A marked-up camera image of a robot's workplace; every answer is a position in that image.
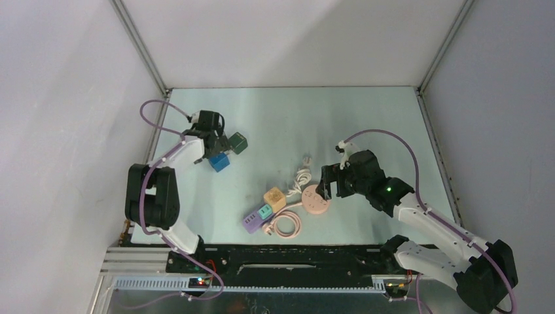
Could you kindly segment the blue cube socket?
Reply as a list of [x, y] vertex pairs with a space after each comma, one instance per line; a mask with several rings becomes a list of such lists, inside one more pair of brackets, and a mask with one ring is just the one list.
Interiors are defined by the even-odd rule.
[[223, 169], [225, 169], [230, 165], [228, 154], [225, 152], [222, 152], [218, 155], [214, 155], [210, 157], [209, 164], [217, 173], [219, 173], [220, 171], [222, 171]]

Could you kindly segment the beige cube socket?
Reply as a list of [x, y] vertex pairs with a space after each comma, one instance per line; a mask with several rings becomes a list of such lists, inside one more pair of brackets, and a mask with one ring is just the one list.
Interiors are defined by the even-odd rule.
[[287, 197], [278, 187], [269, 189], [263, 195], [263, 199], [271, 207], [273, 213], [277, 213], [287, 205]]

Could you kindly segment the teal USB charger plug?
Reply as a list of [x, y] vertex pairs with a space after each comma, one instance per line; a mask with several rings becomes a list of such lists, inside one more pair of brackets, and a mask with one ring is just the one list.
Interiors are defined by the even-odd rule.
[[274, 214], [272, 207], [271, 207], [270, 205], [268, 205], [268, 204], [265, 204], [264, 206], [262, 206], [262, 207], [257, 211], [257, 213], [259, 214], [259, 217], [260, 217], [262, 220], [266, 220], [266, 219], [268, 219], [269, 217], [271, 217], [271, 216]]

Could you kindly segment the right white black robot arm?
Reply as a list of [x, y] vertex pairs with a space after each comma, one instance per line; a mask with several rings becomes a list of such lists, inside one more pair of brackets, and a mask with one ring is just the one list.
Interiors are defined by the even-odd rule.
[[503, 299], [512, 295], [518, 275], [511, 247], [500, 239], [486, 241], [426, 206], [413, 187], [386, 176], [371, 151], [355, 152], [340, 163], [322, 166], [316, 192], [325, 200], [331, 199], [332, 183], [339, 198], [364, 196], [371, 207], [430, 237], [434, 249], [403, 235], [388, 240], [380, 257], [386, 272], [404, 268], [431, 277], [455, 290], [477, 313], [498, 310]]

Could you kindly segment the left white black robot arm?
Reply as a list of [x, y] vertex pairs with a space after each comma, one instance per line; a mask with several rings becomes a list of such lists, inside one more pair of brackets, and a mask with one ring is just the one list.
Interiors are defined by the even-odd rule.
[[205, 268], [207, 255], [197, 249], [200, 236], [179, 220], [178, 171], [224, 155], [230, 150], [230, 144], [220, 113], [201, 110], [190, 121], [191, 128], [180, 133], [179, 140], [161, 157], [149, 164], [130, 167], [124, 214], [144, 234], [156, 235], [171, 249], [183, 253], [182, 265], [196, 273]]

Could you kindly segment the dark green cube socket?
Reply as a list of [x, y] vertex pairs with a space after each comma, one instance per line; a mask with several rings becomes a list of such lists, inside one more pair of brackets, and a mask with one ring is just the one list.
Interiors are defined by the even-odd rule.
[[229, 140], [231, 151], [234, 154], [239, 155], [248, 147], [248, 142], [246, 137], [238, 131], [234, 133], [228, 140]]

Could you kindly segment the pink round power strip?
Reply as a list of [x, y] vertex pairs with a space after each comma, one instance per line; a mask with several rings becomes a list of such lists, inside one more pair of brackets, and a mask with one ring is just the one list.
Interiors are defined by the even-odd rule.
[[324, 200], [317, 192], [317, 185], [313, 184], [306, 187], [301, 195], [303, 208], [312, 215], [325, 213], [330, 207], [330, 202]]

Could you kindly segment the purple power strip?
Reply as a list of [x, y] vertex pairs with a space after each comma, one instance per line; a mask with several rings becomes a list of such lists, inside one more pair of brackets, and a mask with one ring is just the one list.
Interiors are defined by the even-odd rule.
[[265, 222], [270, 220], [273, 216], [274, 214], [268, 219], [262, 220], [259, 217], [257, 211], [253, 211], [242, 220], [242, 226], [245, 228], [248, 234], [254, 234], [258, 229], [262, 227]]

